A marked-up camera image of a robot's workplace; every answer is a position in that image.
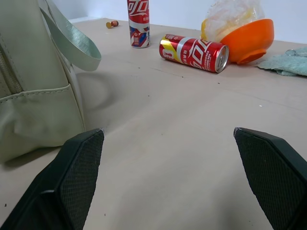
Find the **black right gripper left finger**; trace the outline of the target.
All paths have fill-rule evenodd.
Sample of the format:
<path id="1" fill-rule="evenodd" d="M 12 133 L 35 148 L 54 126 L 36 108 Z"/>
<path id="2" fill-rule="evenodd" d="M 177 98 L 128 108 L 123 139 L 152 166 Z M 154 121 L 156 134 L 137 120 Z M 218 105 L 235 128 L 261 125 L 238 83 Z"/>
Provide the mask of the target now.
<path id="1" fill-rule="evenodd" d="M 103 129 L 67 140 L 31 182 L 2 230 L 81 230 L 96 189 Z"/>

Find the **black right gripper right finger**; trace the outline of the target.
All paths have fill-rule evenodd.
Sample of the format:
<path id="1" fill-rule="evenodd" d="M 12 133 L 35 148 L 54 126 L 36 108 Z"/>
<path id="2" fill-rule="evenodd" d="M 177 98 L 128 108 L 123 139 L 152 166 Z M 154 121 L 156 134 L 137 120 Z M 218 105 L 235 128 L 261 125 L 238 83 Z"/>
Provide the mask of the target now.
<path id="1" fill-rule="evenodd" d="M 249 186 L 275 230 L 307 228 L 307 162 L 283 138 L 242 127 L 234 138 Z"/>

